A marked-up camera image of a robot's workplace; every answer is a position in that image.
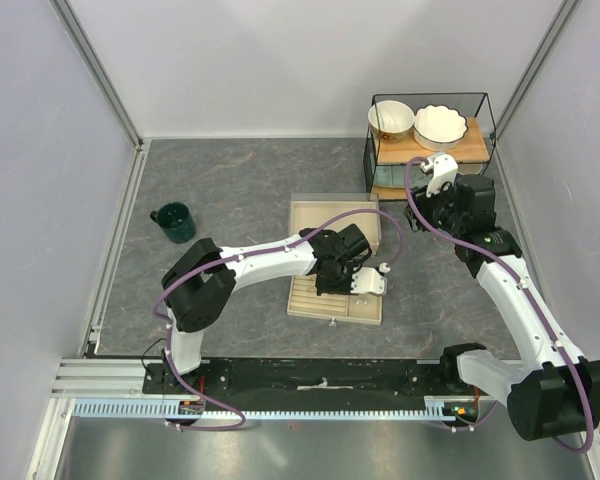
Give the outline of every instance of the gray floor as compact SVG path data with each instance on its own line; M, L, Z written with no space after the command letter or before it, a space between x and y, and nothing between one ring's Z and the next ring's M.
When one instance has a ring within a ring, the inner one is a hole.
M581 442L570 436L572 444ZM420 422L249 422L178 433L162 422L72 420L57 480L592 480L586 455L525 442L499 408L474 433Z
M170 243L149 212L170 201L191 209L196 239L242 246L287 236L292 193L363 192L363 139L161 140L151 145L109 299L99 354L138 355L164 336L151 316L162 275L191 246ZM499 224L513 230L495 164ZM401 216L403 203L382 209ZM379 260L397 246L382 220ZM519 358L487 294L453 253L427 233L407 233L407 248L388 275L381 326L289 317L288 278L236 292L207 329L205 355L435 358L447 345L482 342Z

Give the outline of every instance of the white wall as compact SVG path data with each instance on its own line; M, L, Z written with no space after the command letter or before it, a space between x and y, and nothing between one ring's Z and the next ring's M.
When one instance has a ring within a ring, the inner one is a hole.
M374 93L499 115L560 0L71 0L145 136L363 135Z
M499 148L543 291L600 358L600 0L582 2Z
M132 150L48 1L0 0L0 479L78 351Z

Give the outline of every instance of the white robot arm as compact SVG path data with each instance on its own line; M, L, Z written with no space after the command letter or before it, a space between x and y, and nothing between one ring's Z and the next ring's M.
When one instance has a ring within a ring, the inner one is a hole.
M198 368L204 330L220 315L233 292L273 278L291 275L316 275L316 291L340 295L371 293L384 295L386 268L364 267L371 254L367 239L355 225L340 232L323 230L306 242L301 235L311 229L277 242L249 247L216 247L211 239L196 242L162 279L166 289L195 267L217 258L236 257L225 265L209 270L203 280L198 275L167 297L168 315L174 320L172 355L178 373ZM249 252L272 250L257 256Z
M584 430L581 393L597 427L600 360L589 362L569 339L533 284L514 238L496 226L493 180L456 178L458 166L446 153L429 157L420 168L433 171L433 178L411 192L405 215L414 230L434 231L456 245L456 255L495 303L522 359L520 367L479 344L447 347L441 363L448 383L474 385L491 395L507 407L526 440ZM576 371L581 386L574 379Z

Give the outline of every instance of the dark green mug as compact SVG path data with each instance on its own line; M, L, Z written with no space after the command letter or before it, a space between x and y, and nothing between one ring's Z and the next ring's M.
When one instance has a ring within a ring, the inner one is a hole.
M151 212L149 217L173 243L188 242L196 234L196 225L184 203L167 203L160 210Z

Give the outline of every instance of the beige bowl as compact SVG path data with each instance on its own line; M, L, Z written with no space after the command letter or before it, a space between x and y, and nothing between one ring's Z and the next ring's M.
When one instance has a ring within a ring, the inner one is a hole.
M384 100L372 105L367 118L373 133L385 142L397 142L404 138L415 121L413 110L395 100Z
M455 147L467 134L467 119L444 105L428 105L418 110L413 137L420 146L434 152Z

